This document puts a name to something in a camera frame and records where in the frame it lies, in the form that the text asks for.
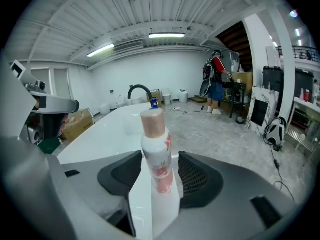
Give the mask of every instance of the bottle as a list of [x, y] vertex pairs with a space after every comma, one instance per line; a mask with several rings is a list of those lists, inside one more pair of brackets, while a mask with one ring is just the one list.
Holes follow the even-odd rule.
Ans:
[[171, 135], [165, 126], [164, 111], [161, 108], [141, 113], [144, 134], [142, 150], [158, 193], [170, 193], [173, 183], [171, 167]]
[[308, 102], [308, 101], [309, 101], [309, 97], [310, 97], [310, 92], [309, 92], [309, 90], [305, 90], [304, 101], [305, 101], [305, 102]]
[[300, 100], [305, 101], [304, 89], [301, 88]]

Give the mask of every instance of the black storage container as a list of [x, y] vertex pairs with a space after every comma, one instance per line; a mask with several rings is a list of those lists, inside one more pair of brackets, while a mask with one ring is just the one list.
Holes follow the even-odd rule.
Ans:
[[314, 73], [296, 68], [294, 97], [300, 97], [301, 88], [303, 88], [304, 93], [306, 93], [306, 90], [309, 90], [309, 102], [313, 103]]
[[277, 111], [280, 111], [282, 104], [282, 97], [284, 94], [285, 74], [279, 66], [265, 66], [263, 68], [263, 86], [268, 89], [270, 83], [270, 90], [279, 92]]

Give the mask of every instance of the railing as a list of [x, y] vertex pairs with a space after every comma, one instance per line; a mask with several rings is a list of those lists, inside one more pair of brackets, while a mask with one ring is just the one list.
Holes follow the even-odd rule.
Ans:
[[[308, 60], [320, 63], [320, 54], [317, 49], [306, 46], [292, 46], [292, 49], [293, 56], [295, 59]], [[279, 57], [283, 58], [284, 54], [282, 52], [282, 47], [279, 46], [276, 48], [276, 50], [279, 54]]]

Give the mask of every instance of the red shirt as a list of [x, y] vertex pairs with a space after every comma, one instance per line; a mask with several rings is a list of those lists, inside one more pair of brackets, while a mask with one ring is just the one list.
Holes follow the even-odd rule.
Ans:
[[221, 60], [218, 57], [213, 58], [213, 63], [219, 73], [226, 70], [224, 65], [222, 64]]

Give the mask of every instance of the corrugated metal ceiling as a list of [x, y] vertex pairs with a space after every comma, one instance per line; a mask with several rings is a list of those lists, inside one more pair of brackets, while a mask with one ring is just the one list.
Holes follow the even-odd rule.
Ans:
[[[90, 52], [111, 43], [118, 46], [141, 40], [141, 50], [171, 46], [172, 51], [174, 46], [201, 52], [208, 45], [223, 48], [215, 38], [219, 33], [210, 37], [207, 47], [201, 43], [216, 31], [221, 19], [234, 17], [235, 10], [250, 6], [252, 0], [34, 0], [12, 32], [5, 53], [9, 60], [53, 60], [90, 67], [118, 54], [111, 50], [87, 58]], [[161, 32], [186, 36], [149, 39], [150, 33]]]

